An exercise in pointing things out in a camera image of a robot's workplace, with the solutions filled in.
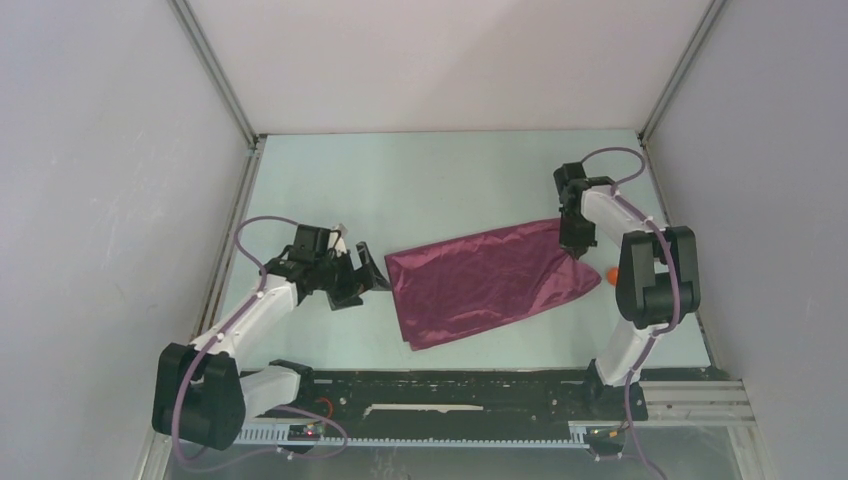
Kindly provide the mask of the maroon satin cloth napkin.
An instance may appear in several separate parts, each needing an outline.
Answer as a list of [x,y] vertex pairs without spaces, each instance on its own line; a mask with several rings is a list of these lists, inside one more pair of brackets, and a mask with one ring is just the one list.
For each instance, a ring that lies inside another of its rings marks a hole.
[[558,237],[544,219],[386,255],[402,339],[426,350],[584,297],[602,277]]

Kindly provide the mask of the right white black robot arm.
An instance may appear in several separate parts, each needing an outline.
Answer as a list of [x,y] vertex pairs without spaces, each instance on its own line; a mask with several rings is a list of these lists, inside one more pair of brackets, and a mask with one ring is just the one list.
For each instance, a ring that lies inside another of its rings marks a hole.
[[559,198],[559,245],[579,259],[604,233],[619,248],[615,301],[620,319],[607,347],[587,369],[581,402],[606,418],[633,387],[647,356],[701,302],[696,236],[639,210],[609,177],[590,177],[579,162],[553,173]]

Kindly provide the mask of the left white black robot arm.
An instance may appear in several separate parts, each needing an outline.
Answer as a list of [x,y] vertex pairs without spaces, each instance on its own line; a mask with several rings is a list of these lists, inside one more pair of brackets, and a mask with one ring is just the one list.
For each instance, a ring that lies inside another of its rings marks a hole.
[[308,296],[326,295],[333,311],[362,305],[363,294],[390,284],[359,242],[349,249],[345,229],[299,224],[291,244],[261,262],[258,282],[228,317],[187,344],[171,343],[158,359],[151,424],[155,432],[224,450],[244,423],[279,406],[304,416],[316,403],[311,367],[274,360],[260,370],[242,363],[271,328]]

